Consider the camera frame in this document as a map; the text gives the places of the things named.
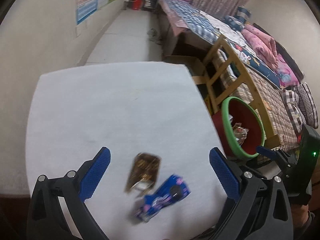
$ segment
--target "pink pillow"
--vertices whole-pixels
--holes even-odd
[[[273,56],[277,57],[277,49],[276,49],[276,41],[273,37],[268,34],[263,33],[262,31],[258,30],[257,28],[253,27],[250,24],[244,25],[244,28],[249,32],[255,34],[262,42],[271,50]]]
[[[257,54],[257,57],[259,57],[270,69],[275,70],[277,68],[276,58],[262,40],[246,29],[243,29],[241,33],[250,43],[253,51]]]
[[[276,69],[276,74],[280,81],[281,88],[286,88],[289,86],[299,85],[299,80],[292,72],[291,68],[284,61],[283,57],[278,54],[277,56],[278,68]]]

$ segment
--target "folded pink blanket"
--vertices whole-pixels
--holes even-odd
[[[262,31],[258,30],[257,28],[253,27],[250,24],[244,25],[244,28],[249,32],[255,34],[262,42],[271,50],[273,56],[277,57],[277,49],[276,49],[276,41],[273,37],[269,36],[268,34],[263,33]]]
[[[276,58],[272,54],[271,50],[268,49],[266,44],[264,44],[258,36],[246,29],[243,29],[241,33],[244,38],[250,43],[253,51],[257,54],[257,57],[259,57],[270,69],[276,70]]]

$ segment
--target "trash can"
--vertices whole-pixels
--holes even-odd
[[[258,156],[256,147],[264,145],[264,129],[262,122],[251,106],[237,97],[228,97],[222,102],[221,110],[212,116],[213,123],[220,137],[223,150],[228,156],[238,159],[252,159]],[[232,127],[240,122],[242,127],[248,128],[247,138],[239,145]]]

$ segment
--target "green trash can rim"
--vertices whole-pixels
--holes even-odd
[[[254,111],[254,109],[238,97],[228,97],[225,100],[223,100],[222,106],[221,106],[222,123],[223,123],[223,128],[224,128],[224,132],[227,137],[228,144],[229,144],[232,152],[240,159],[244,159],[244,157],[248,158],[248,159],[252,159],[254,157],[257,157],[259,155],[259,153],[255,153],[252,155],[248,154],[242,149],[242,147],[238,144],[238,142],[236,140],[234,140],[233,142],[230,142],[228,139],[228,138],[235,137],[233,130],[232,130],[230,120],[229,120],[229,102],[231,100],[240,101],[242,104],[245,104],[249,108],[249,110],[253,113],[253,115],[256,118],[256,120],[260,126],[260,129],[261,129],[261,144],[260,144],[261,146],[264,146],[264,137],[265,137],[262,122],[259,119],[257,113]]]

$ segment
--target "plaid pillow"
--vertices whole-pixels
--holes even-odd
[[[300,100],[298,107],[307,121],[306,124],[317,129],[319,126],[318,112],[308,84],[302,83],[301,85],[294,87],[293,90],[299,96]]]
[[[285,89],[280,92],[280,95],[282,97],[284,107],[287,110],[289,119],[292,123],[294,132],[296,135],[299,135],[301,133],[302,124],[306,123],[306,119],[298,107],[299,96],[292,90]]]

